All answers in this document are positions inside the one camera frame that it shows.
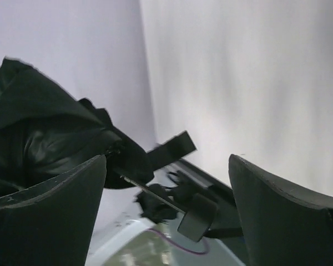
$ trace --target black plastic piece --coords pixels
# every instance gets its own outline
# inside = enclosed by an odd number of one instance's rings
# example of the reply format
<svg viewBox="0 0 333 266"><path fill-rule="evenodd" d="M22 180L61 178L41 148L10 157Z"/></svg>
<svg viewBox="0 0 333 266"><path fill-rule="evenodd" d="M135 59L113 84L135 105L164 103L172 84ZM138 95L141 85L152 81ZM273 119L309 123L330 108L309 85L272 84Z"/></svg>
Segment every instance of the black plastic piece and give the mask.
<svg viewBox="0 0 333 266"><path fill-rule="evenodd" d="M33 66L5 58L0 66L0 179L28 188L71 170L80 163L119 153L120 167L137 173L142 182L154 175L147 153L118 130L106 110L88 99L76 101ZM133 185L107 167L106 188ZM11 191L0 189L1 194Z"/></svg>
<svg viewBox="0 0 333 266"><path fill-rule="evenodd" d="M229 176L250 265L333 266L333 197L235 155Z"/></svg>
<svg viewBox="0 0 333 266"><path fill-rule="evenodd" d="M105 181L104 156L0 198L0 266L83 266Z"/></svg>
<svg viewBox="0 0 333 266"><path fill-rule="evenodd" d="M210 229L218 212L215 202L196 194L178 227L178 232L192 241L199 242Z"/></svg>

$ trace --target black rubber part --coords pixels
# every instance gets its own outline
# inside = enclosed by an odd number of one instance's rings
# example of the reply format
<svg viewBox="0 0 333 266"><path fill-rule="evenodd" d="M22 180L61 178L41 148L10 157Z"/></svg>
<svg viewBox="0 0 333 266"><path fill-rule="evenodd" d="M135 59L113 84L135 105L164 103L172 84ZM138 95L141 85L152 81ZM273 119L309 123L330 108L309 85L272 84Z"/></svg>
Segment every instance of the black rubber part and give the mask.
<svg viewBox="0 0 333 266"><path fill-rule="evenodd" d="M178 232L199 242L210 229L218 212L218 205L201 194L196 194L178 227Z"/></svg>

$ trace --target white wall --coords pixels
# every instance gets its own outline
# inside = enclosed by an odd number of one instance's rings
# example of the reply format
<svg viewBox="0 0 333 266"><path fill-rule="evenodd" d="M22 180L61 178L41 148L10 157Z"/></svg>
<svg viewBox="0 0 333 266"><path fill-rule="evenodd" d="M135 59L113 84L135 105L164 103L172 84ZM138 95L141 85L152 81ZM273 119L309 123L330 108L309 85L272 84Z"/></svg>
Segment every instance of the white wall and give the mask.
<svg viewBox="0 0 333 266"><path fill-rule="evenodd" d="M157 139L333 195L333 0L141 0Z"/></svg>
<svg viewBox="0 0 333 266"><path fill-rule="evenodd" d="M5 55L33 64L74 97L91 98L145 149L154 146L138 1L0 0L0 64ZM105 190L96 229L136 191Z"/></svg>

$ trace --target metal rod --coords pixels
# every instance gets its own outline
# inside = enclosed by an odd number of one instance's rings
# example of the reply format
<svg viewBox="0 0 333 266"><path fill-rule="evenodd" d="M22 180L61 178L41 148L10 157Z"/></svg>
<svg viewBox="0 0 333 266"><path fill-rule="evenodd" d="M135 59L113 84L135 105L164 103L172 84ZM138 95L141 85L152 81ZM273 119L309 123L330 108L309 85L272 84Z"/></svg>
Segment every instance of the metal rod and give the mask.
<svg viewBox="0 0 333 266"><path fill-rule="evenodd" d="M132 180L131 178L127 177L128 173L126 171L124 171L123 169L114 168L114 171L120 175L120 178L123 178L123 179L125 179L125 181L135 185L136 187L139 187L145 193L147 193L147 194L153 196L154 198L162 201L163 203L165 203L169 207L173 208L174 210L176 210L176 211L178 211L182 214L186 213L186 209L185 209L184 206L181 206L181 205L177 204L175 201L171 200L170 198L161 197L160 195L151 191L146 185L139 182L138 180Z"/></svg>

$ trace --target purple wire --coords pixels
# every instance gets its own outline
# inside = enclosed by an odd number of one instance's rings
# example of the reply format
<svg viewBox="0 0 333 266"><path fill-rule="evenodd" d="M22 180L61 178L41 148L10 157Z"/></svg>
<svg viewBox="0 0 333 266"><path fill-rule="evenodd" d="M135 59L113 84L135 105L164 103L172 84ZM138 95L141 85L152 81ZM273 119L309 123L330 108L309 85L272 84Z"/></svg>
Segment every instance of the purple wire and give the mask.
<svg viewBox="0 0 333 266"><path fill-rule="evenodd" d="M180 250L182 250L184 252L190 253L192 255L203 256L203 255L207 255L207 254L210 253L210 245L209 245L209 243L207 242L207 240L205 238L202 239L203 242L204 242L205 251L203 251L203 252L197 252L197 251L193 251L193 250L190 250L190 249L187 249L187 248L184 248L184 247L180 246L178 243L172 241L167 236L165 236L165 234L163 234L161 231L158 231L158 230L152 229L152 228L148 229L148 231L157 234L162 239L164 239L165 241L167 241L169 244L173 245L174 247L176 247L176 248L178 248L178 249L180 249Z"/></svg>

